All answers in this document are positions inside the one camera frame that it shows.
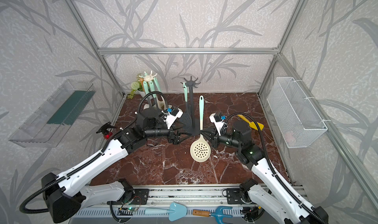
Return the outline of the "large grey skimmer mint handle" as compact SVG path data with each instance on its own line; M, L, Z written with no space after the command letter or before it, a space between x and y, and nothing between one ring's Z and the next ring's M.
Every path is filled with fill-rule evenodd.
M154 79L152 79L149 82L149 87L150 87L150 91L151 92L154 92L156 90L156 88L155 88L155 80ZM156 94L152 94L152 98L154 99L155 104L157 104L157 102L158 102L158 96Z

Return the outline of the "cream skimmer mint handle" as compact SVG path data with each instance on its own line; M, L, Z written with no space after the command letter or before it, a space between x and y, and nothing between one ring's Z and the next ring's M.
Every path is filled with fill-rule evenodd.
M199 127L200 131L203 130L203 119L204 119L204 97L199 97ZM190 148L191 156L194 161L198 163L203 163L210 158L211 148L208 142L205 140L202 134L200 138L195 140Z

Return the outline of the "cream skimmer wooden handle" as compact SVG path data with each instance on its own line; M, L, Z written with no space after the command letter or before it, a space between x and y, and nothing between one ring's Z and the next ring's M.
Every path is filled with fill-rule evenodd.
M140 87L138 90L141 92L144 92L144 78L143 77L139 78L139 83L140 83Z

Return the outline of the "grey slotted spatula mint handle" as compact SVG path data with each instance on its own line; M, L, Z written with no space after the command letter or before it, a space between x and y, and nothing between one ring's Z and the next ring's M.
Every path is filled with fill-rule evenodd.
M185 103L188 103L188 88L185 82L183 82L183 89L184 89L184 99Z

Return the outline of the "cream utensil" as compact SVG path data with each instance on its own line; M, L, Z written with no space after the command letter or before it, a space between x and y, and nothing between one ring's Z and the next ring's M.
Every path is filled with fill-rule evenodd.
M158 82L158 79L157 79L156 76L154 77L153 81L154 81L154 84L156 86L156 91L161 92L161 88L160 88L160 85L159 85L159 82ZM157 104L158 104L159 108L162 109L162 110L164 110L166 108L165 101L164 101L163 98L162 98L162 100L158 99L157 100Z

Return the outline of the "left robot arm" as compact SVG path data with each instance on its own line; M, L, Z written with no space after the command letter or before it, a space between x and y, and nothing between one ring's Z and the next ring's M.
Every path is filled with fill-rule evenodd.
M88 183L115 162L144 146L150 137L166 137L173 144L180 143L181 133L173 125L183 112L178 107L169 106L161 92L151 92L146 97L156 95L163 98L164 110L158 107L143 110L140 105L136 118L113 133L102 149L58 175L45 175L41 180L42 188L21 203L20 212L48 212L54 223L62 223L83 208L101 202L131 200L132 187L125 179L99 186L89 186Z

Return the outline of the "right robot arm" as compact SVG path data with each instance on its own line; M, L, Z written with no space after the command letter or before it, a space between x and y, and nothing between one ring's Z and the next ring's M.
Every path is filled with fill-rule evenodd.
M251 136L251 128L245 121L235 121L232 132L227 133L228 117L221 113L210 115L214 128L203 129L210 144L216 148L223 144L236 148L240 162L251 170L269 189L266 191L254 179L240 185L240 195L245 203L255 203L280 224L326 224L328 214L322 207L315 207L300 195L275 169L266 151L256 145Z

